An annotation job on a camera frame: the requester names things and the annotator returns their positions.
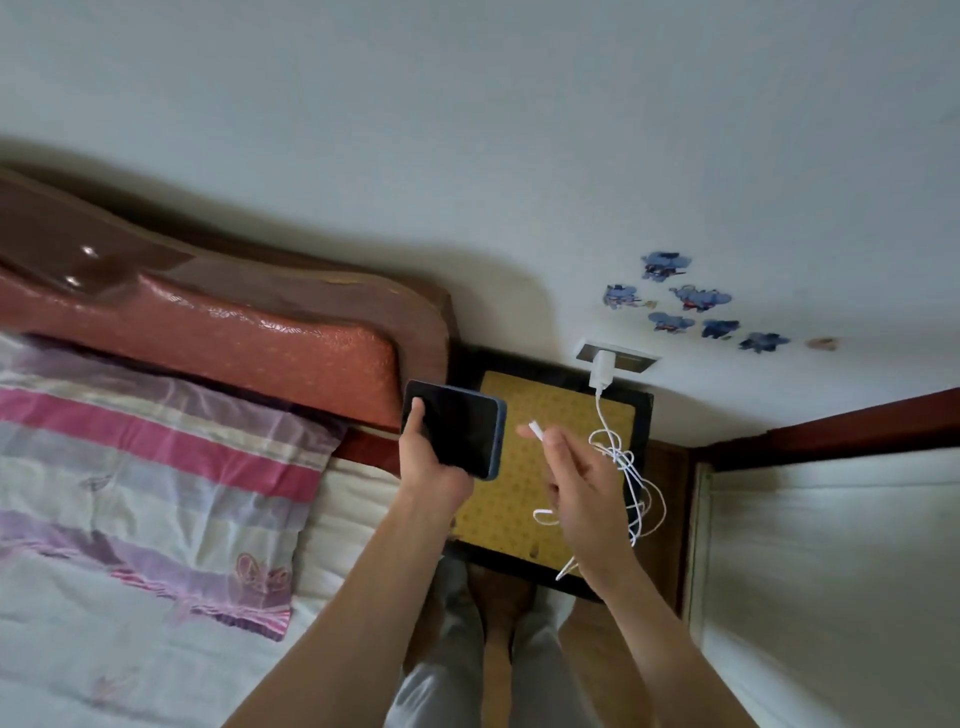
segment wall socket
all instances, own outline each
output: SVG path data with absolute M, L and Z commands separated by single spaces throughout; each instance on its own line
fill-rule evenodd
M 650 367 L 660 360 L 659 356 L 651 356 L 648 353 L 637 352 L 633 349 L 615 347 L 613 344 L 598 344 L 592 341 L 585 341 L 580 345 L 580 350 L 577 352 L 577 358 L 580 361 L 593 361 L 593 357 L 601 349 L 606 349 L 607 351 L 616 354 L 616 360 L 613 364 L 616 369 L 622 369 L 625 372 L 633 372 L 634 374 L 646 372 L 648 369 L 650 369 Z

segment red headboard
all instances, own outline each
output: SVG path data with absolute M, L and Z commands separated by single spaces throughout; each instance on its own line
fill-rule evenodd
M 3 171 L 0 328 L 388 428 L 399 426 L 407 378 L 445 381 L 442 289 L 238 249 L 188 245 Z

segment white bedding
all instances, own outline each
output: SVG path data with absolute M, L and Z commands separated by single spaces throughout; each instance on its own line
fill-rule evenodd
M 7 348 L 0 337 L 0 368 Z M 340 588 L 397 485 L 377 468 L 330 461 L 298 544 L 281 643 L 180 620 L 172 602 L 102 572 L 0 555 L 0 725 L 220 726 Z

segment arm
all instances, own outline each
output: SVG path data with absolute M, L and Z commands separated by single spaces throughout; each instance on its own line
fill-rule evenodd
M 580 573 L 610 608 L 664 728 L 756 728 L 636 560 L 612 461 L 558 427 L 544 432 L 543 454 L 553 474 L 548 495 Z
M 396 498 L 340 591 L 225 728 L 383 725 L 450 519 L 473 489 L 438 464 L 422 420 L 414 400 Z

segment striped pillowcase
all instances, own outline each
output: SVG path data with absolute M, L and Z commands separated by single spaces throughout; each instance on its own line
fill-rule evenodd
M 0 549 L 106 570 L 279 641 L 346 429 L 57 349 L 0 372 Z

